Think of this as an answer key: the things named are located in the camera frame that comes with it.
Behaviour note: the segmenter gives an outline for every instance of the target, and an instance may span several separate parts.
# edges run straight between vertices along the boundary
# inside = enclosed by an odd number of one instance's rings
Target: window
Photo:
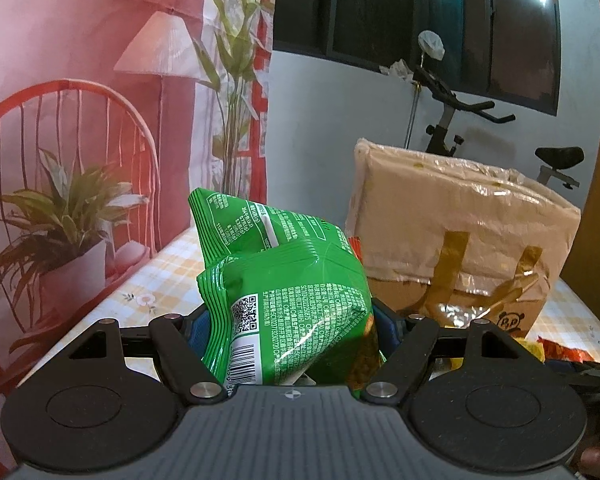
[[[276,0],[274,48],[370,70],[420,61],[418,33],[442,38],[426,67],[452,89],[557,111],[560,32],[554,0]]]

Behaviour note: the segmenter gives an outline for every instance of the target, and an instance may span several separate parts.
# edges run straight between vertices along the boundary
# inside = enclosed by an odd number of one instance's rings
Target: brown cardboard box
[[[365,139],[355,159],[346,231],[360,238],[372,294],[440,325],[486,317],[528,332],[580,210],[515,170]]]

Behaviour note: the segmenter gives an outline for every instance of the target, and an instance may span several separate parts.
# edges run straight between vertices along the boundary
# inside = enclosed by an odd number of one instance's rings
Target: metal screw
[[[385,383],[379,381],[377,383],[371,383],[366,387],[366,392],[372,397],[380,397],[381,399],[388,399],[398,393],[398,387],[392,383]]]
[[[194,397],[199,397],[200,399],[211,399],[222,392],[222,386],[220,386],[218,383],[202,381],[201,383],[194,384],[189,391]]]

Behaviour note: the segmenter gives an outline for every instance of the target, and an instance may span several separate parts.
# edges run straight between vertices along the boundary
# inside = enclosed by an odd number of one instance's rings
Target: lamp illustration
[[[162,113],[164,77],[177,76],[191,78],[206,86],[211,82],[200,66],[196,48],[184,20],[158,10],[152,14],[136,36],[131,40],[114,66],[116,72],[152,74],[160,77],[158,94],[157,131],[154,135],[155,150],[158,156],[158,178],[162,169],[160,159],[162,141]],[[156,197],[155,224],[157,240],[160,240],[160,197]]]

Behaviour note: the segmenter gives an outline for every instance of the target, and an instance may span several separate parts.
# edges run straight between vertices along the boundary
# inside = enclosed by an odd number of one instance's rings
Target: panda logo
[[[518,314],[517,312],[502,311],[498,316],[498,327],[506,332],[514,332],[515,330],[518,330],[520,321],[523,319],[525,319],[524,312]]]

